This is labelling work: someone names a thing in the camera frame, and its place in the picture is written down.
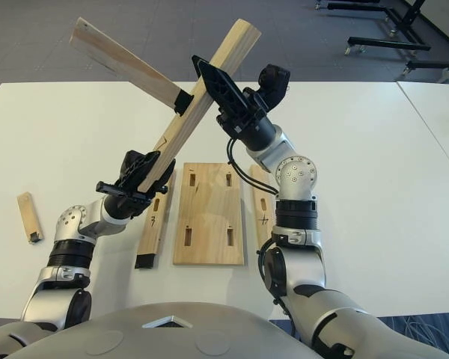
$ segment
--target floor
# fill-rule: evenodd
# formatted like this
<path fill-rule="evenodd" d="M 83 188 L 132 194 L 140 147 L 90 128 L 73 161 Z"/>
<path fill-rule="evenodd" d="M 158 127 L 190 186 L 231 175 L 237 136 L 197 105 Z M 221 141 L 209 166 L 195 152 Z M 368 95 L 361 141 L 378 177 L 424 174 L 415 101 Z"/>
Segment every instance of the floor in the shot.
<path fill-rule="evenodd" d="M 404 12 L 399 0 L 382 0 Z M 263 35 L 236 80 L 255 80 L 274 63 L 292 81 L 392 82 L 412 58 L 407 51 L 368 48 L 344 55 L 348 36 L 386 38 L 382 13 L 314 9 L 314 0 L 0 0 L 2 82 L 122 80 L 68 45 L 84 17 L 175 81 L 194 80 L 190 56 L 210 58 L 236 18 Z M 425 22 L 415 28 L 432 45 L 419 59 L 449 61 L 449 44 Z M 416 70 L 409 80 L 434 82 L 440 70 Z"/>

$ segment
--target small wooden block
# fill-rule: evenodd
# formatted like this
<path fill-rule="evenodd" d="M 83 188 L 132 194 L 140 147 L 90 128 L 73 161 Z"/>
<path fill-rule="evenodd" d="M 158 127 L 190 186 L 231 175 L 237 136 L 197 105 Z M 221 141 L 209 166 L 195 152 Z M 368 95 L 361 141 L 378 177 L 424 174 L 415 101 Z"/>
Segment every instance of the small wooden block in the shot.
<path fill-rule="evenodd" d="M 269 174 L 260 166 L 250 167 L 251 177 L 269 185 Z M 275 197 L 272 194 L 261 191 L 251 186 L 253 191 L 254 214 L 256 222 L 257 247 L 260 249 L 264 242 L 271 238 L 272 226 L 275 225 Z"/>
<path fill-rule="evenodd" d="M 174 264 L 244 264 L 240 181 L 224 163 L 185 163 Z"/>
<path fill-rule="evenodd" d="M 42 230 L 40 229 L 40 222 L 38 222 L 37 213 L 31 200 L 31 194 L 25 192 L 16 198 L 20 214 L 22 215 L 23 227 L 27 239 L 30 243 L 36 243 L 43 239 Z"/>
<path fill-rule="evenodd" d="M 162 230 L 173 197 L 175 172 L 168 181 L 166 194 L 156 193 L 155 199 L 147 209 L 144 220 L 143 234 L 136 254 L 135 268 L 152 268 L 155 256 L 158 254 L 159 243 L 162 241 Z"/>

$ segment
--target rectangular slot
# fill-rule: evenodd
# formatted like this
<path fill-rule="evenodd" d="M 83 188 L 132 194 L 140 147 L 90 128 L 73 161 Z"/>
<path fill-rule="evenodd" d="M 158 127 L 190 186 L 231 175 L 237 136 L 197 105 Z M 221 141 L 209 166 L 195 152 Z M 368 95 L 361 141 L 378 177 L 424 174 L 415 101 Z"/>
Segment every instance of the rectangular slot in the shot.
<path fill-rule="evenodd" d="M 233 229 L 227 229 L 227 245 L 233 246 Z"/>
<path fill-rule="evenodd" d="M 155 199 L 155 204 L 153 205 L 153 212 L 156 212 L 159 207 L 159 198 Z"/>
<path fill-rule="evenodd" d="M 192 245 L 192 229 L 186 228 L 185 229 L 185 247 L 189 247 Z"/>

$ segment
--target wood grain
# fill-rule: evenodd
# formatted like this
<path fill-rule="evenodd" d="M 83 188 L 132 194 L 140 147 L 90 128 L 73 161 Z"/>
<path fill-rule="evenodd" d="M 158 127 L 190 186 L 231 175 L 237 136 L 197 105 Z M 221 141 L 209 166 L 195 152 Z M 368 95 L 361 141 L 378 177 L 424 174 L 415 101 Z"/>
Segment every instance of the wood grain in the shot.
<path fill-rule="evenodd" d="M 153 267 L 159 244 L 162 242 L 162 231 L 166 224 L 171 198 L 173 197 L 175 175 L 175 172 L 173 172 L 168 181 L 168 192 L 166 194 L 157 192 L 153 202 L 147 208 L 143 233 L 136 254 L 135 268 Z"/>
<path fill-rule="evenodd" d="M 260 35 L 261 33 L 253 25 L 238 19 L 210 63 L 233 75 Z M 186 112 L 182 116 L 175 116 L 158 140 L 154 150 L 159 150 L 161 155 L 145 181 L 138 187 L 140 191 L 146 192 L 161 177 L 213 104 L 213 99 L 208 95 L 203 79 L 196 82 L 191 95 L 194 95 L 194 98 Z"/>
<path fill-rule="evenodd" d="M 249 169 L 251 177 L 258 181 L 270 185 L 269 174 L 265 172 L 260 166 L 252 165 Z M 272 226 L 275 225 L 275 197 L 261 191 L 253 186 L 250 186 L 253 192 L 254 205 L 254 221 L 256 223 L 257 234 L 257 248 L 260 249 L 264 242 L 271 238 Z"/>
<path fill-rule="evenodd" d="M 174 109 L 180 87 L 81 17 L 70 45 Z"/>
<path fill-rule="evenodd" d="M 29 192 L 22 193 L 16 198 L 20 215 L 22 215 L 23 227 L 27 240 L 30 243 L 35 243 L 43 239 L 42 230 L 40 229 L 40 222 L 38 221 L 37 213 L 31 199 Z"/>
<path fill-rule="evenodd" d="M 173 263 L 244 264 L 240 181 L 230 165 L 184 164 Z"/>

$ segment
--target metal stand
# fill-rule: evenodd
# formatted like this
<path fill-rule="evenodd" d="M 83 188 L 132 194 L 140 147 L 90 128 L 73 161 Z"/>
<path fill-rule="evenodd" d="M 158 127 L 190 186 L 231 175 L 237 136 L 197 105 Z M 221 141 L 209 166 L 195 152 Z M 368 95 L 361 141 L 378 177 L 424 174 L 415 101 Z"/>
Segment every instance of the metal stand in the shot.
<path fill-rule="evenodd" d="M 416 69 L 447 69 L 449 61 L 408 61 L 403 76 Z"/>
<path fill-rule="evenodd" d="M 360 52 L 363 52 L 366 46 L 390 47 L 393 49 L 412 50 L 415 56 L 417 50 L 429 51 L 431 46 L 427 45 L 421 37 L 412 28 L 412 23 L 421 13 L 421 7 L 425 0 L 416 0 L 415 3 L 407 10 L 406 14 L 401 17 L 399 13 L 392 7 L 380 5 L 361 5 L 361 4 L 340 4 L 335 2 L 328 3 L 329 10 L 360 10 L 360 11 L 376 11 L 386 14 L 385 21 L 391 20 L 395 27 L 390 31 L 389 37 L 394 37 L 397 32 L 402 32 L 408 42 L 387 41 L 380 39 L 371 39 L 367 37 L 350 37 L 347 41 L 348 47 L 345 55 L 348 55 L 351 48 L 355 45 L 361 45 Z"/>
<path fill-rule="evenodd" d="M 379 3 L 381 0 L 335 0 L 335 1 L 360 2 L 360 3 L 362 3 L 362 4 L 366 4 L 366 3 L 377 4 L 377 3 Z M 319 10 L 320 7 L 321 7 L 321 0 L 317 0 L 317 1 L 316 1 L 316 10 Z"/>

